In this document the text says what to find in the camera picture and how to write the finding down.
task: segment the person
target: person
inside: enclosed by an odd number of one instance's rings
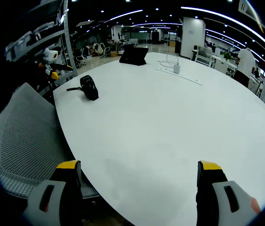
[[[259,76],[259,68],[256,68],[255,72],[254,72],[255,78],[258,79]]]
[[[238,67],[233,78],[243,86],[248,87],[250,75],[254,72],[256,65],[255,58],[250,48],[243,48],[240,50],[236,64]]]
[[[215,49],[216,49],[216,45],[215,45],[215,43],[213,43],[213,46],[212,46],[213,53],[215,53]]]
[[[110,41],[110,40],[112,40],[112,35],[111,34],[108,35],[106,41]]]

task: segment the gray mesh chair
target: gray mesh chair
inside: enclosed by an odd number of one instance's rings
[[[74,160],[62,133],[56,109],[28,83],[0,113],[0,183],[13,196],[27,199],[56,166]],[[98,192],[82,174],[83,198]]]
[[[198,46],[198,51],[195,57],[195,62],[211,67],[212,65],[212,50]]]

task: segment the floor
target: floor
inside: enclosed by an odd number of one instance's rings
[[[169,47],[164,44],[141,44],[138,45],[139,48],[149,48],[148,52],[156,52],[156,53],[174,53],[175,47]],[[87,72],[95,67],[99,67],[101,65],[107,64],[109,62],[119,60],[120,56],[115,57],[103,57],[100,56],[88,56],[85,61],[86,65],[81,66],[78,68],[77,73],[78,75],[84,72]]]

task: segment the black strap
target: black strap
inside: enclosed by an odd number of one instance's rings
[[[77,90],[77,89],[81,89],[81,88],[80,87],[77,87],[77,88],[69,88],[69,89],[66,89],[66,91]]]

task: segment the white charger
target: white charger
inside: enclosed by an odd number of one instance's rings
[[[180,72],[180,65],[179,65],[178,62],[177,62],[176,65],[174,65],[173,72],[174,72],[175,74],[179,74],[179,72]]]

